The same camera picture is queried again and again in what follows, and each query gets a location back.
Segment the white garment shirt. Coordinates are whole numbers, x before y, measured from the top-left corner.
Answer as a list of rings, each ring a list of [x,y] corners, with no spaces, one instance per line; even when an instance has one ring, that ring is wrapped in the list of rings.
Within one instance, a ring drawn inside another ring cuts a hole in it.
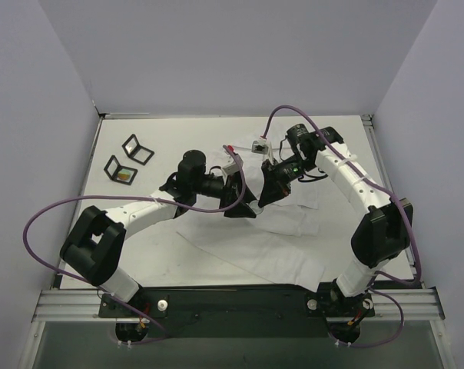
[[[325,270],[302,241],[320,231],[318,186],[294,181],[290,197],[265,207],[256,218],[225,218],[193,212],[175,230],[205,253],[190,266],[205,270],[205,285],[293,284],[316,291]]]

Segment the colourful painted round brooch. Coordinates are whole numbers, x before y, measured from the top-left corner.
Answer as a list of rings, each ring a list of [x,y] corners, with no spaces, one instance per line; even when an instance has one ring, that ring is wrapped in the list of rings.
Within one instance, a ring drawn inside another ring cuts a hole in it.
[[[119,173],[118,174],[118,179],[122,180],[122,181],[127,181],[131,176],[129,174],[126,174],[126,173]]]

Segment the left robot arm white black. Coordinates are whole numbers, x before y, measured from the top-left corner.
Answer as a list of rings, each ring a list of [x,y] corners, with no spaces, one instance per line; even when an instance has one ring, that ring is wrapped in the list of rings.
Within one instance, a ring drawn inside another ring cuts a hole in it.
[[[107,210],[84,209],[61,248],[61,259],[89,284],[117,298],[116,306],[123,314],[139,314],[144,306],[142,288],[118,266],[126,239],[195,211],[199,196],[219,200],[215,211],[226,218],[256,217],[250,206],[256,198],[247,187],[243,160],[231,146],[225,151],[230,161],[221,175],[206,171],[202,151],[190,150],[184,153],[177,171],[149,197]]]

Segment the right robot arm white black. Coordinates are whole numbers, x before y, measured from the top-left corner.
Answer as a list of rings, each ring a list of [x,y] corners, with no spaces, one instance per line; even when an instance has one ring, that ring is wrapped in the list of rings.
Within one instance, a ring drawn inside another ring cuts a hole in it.
[[[253,144],[253,151],[263,155],[258,205],[264,208],[284,199],[291,193],[291,182],[313,169],[322,171],[337,186],[360,216],[350,240],[352,260],[333,281],[330,291],[334,304],[349,307],[362,298],[389,261],[409,247],[406,227],[411,223],[413,206],[406,199],[396,204],[378,189],[334,128],[309,132],[305,125],[298,124],[287,131],[285,138],[292,154],[283,161],[273,156],[266,138]]]

